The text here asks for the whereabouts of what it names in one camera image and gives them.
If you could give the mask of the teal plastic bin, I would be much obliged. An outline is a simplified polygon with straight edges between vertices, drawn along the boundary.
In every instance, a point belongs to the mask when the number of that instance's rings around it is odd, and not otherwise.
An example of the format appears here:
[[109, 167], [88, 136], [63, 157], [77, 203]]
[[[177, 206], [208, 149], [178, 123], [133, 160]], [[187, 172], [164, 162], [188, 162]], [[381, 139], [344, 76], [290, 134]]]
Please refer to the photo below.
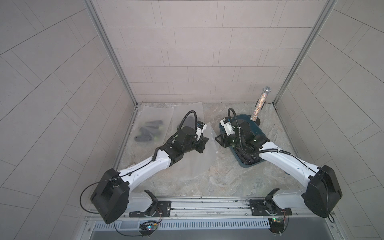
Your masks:
[[[259, 126], [257, 126], [255, 122], [250, 120], [250, 117], [251, 117], [250, 115], [240, 114], [237, 116], [237, 120], [244, 120], [252, 124], [251, 129], [254, 133], [260, 133], [260, 134], [263, 133], [263, 131], [259, 128]], [[220, 126], [219, 126], [219, 129], [220, 129], [220, 133], [222, 134], [224, 130], [221, 129]], [[251, 155], [251, 153], [243, 153], [241, 150], [237, 148], [233, 148], [233, 147], [227, 147], [227, 148], [230, 148], [236, 160], [239, 162], [240, 166], [243, 168], [249, 168], [265, 161], [263, 158], [259, 156], [259, 154]]]

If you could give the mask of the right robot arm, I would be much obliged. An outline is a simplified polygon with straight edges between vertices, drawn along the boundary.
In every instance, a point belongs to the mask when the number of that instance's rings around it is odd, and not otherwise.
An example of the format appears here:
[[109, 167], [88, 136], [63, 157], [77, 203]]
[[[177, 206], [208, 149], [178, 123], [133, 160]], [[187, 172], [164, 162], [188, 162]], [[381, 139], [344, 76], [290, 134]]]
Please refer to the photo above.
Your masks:
[[256, 123], [226, 117], [220, 121], [219, 128], [221, 135], [216, 137], [216, 141], [224, 148], [230, 147], [240, 163], [250, 160], [254, 165], [267, 161], [303, 186], [297, 191], [273, 189], [259, 205], [267, 214], [277, 215], [279, 210], [288, 208], [307, 208], [315, 215], [327, 218], [342, 198], [343, 193], [331, 167], [318, 167], [282, 150], [265, 136]]

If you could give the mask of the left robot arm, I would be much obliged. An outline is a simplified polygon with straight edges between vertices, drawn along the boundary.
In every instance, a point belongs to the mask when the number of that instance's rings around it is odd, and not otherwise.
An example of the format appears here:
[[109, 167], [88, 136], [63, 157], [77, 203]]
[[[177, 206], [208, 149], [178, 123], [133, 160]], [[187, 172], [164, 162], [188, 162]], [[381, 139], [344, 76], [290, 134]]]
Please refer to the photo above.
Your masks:
[[196, 129], [182, 127], [170, 141], [156, 148], [152, 157], [121, 171], [107, 170], [91, 195], [91, 202], [104, 222], [113, 223], [125, 211], [152, 216], [157, 211], [158, 199], [148, 190], [142, 193], [133, 190], [157, 172], [180, 161], [184, 154], [191, 151], [203, 153], [209, 140], [203, 135], [205, 129], [202, 122], [198, 122]]

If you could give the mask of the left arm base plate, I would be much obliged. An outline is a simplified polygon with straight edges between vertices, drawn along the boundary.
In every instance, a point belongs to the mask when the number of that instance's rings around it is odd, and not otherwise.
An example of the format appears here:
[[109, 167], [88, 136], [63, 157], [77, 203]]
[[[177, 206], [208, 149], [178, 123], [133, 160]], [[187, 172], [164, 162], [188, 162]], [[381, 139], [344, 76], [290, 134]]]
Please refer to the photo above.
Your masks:
[[159, 218], [169, 217], [171, 212], [171, 201], [159, 201], [156, 207], [150, 207], [150, 210], [145, 212], [130, 212], [130, 218]]

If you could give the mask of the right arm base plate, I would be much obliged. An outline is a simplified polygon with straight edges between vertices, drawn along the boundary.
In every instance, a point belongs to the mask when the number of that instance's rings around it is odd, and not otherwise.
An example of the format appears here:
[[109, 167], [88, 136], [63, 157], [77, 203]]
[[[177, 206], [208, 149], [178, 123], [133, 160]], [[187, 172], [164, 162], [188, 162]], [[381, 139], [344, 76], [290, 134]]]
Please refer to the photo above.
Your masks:
[[273, 201], [264, 199], [252, 200], [247, 199], [246, 205], [251, 209], [252, 216], [291, 216], [290, 208], [280, 209]]

